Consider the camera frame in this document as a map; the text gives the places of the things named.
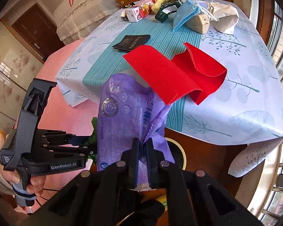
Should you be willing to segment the person left hand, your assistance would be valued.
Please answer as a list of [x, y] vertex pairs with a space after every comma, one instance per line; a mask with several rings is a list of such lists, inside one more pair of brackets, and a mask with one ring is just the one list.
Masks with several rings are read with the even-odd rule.
[[[0, 130], [0, 150], [5, 139], [6, 134], [4, 131]], [[20, 180], [21, 175], [17, 170], [5, 171], [3, 166], [0, 164], [0, 195], [12, 195], [14, 193], [12, 183], [20, 184]], [[43, 193], [45, 180], [46, 176], [32, 176], [31, 181], [25, 190], [28, 193], [34, 193], [36, 196], [41, 196]]]

